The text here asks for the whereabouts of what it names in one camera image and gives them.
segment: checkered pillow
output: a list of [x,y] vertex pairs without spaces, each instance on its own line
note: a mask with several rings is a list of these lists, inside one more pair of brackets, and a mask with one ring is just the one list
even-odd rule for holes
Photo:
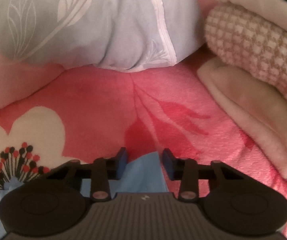
[[287,31],[240,5],[224,3],[210,11],[205,37],[224,63],[273,85],[287,99]]

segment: pink fabric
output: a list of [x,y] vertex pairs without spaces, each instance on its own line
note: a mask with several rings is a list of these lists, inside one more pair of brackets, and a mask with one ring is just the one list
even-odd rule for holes
[[[66,71],[34,95],[0,110],[0,126],[13,136],[13,123],[42,106],[62,122],[63,156],[92,162],[126,146],[130,159],[135,159],[168,147],[176,156],[194,158],[201,164],[224,161],[287,197],[287,183],[217,106],[187,62],[139,73],[93,67]],[[22,126],[26,129],[23,140],[28,133],[38,134],[39,120],[35,125],[28,123]],[[41,159],[51,159],[38,154]],[[177,191],[179,184],[168,181],[168,186]],[[207,189],[204,184],[201,187],[205,195]]]

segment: red dot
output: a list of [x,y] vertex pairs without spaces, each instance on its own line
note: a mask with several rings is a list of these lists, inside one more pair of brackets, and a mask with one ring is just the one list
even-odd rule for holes
[[17,158],[19,156],[19,152],[18,151],[14,151],[12,155],[13,155],[13,157]]
[[29,169],[30,169],[30,168],[29,168],[28,165],[24,165],[23,168],[22,168],[23,172],[28,172]]
[[37,162],[40,160],[40,156],[39,155],[35,155],[33,158],[33,161]]
[[32,157],[32,153],[27,153],[27,155],[26,155],[26,159],[27,159],[27,160],[30,160],[30,159],[31,159],[31,157]]
[[43,172],[44,172],[44,173],[48,173],[48,172],[50,172],[50,169],[49,169],[48,167],[44,167],[44,168],[43,168]]

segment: gray pillow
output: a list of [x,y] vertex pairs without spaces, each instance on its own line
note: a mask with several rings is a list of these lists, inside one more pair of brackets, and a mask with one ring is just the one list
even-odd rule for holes
[[0,54],[13,64],[135,72],[175,65],[203,43],[197,0],[0,0]]

